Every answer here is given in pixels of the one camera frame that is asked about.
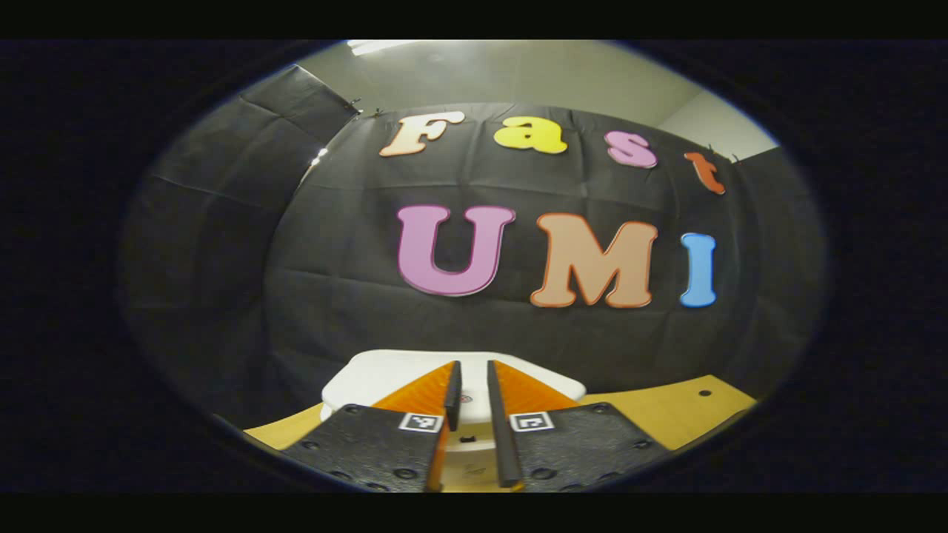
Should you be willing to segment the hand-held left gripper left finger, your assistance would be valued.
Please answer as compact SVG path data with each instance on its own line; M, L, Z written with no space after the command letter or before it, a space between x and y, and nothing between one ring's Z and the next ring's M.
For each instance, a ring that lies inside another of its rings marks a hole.
M284 454L372 492L440 492L460 398L461 364L450 361L373 405L344 405Z

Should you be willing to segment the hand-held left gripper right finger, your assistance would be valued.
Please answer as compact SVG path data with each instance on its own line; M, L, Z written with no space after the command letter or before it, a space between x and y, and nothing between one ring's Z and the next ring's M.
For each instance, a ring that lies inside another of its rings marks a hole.
M612 403L581 404L532 375L487 362L498 483L585 492L639 475L672 452Z

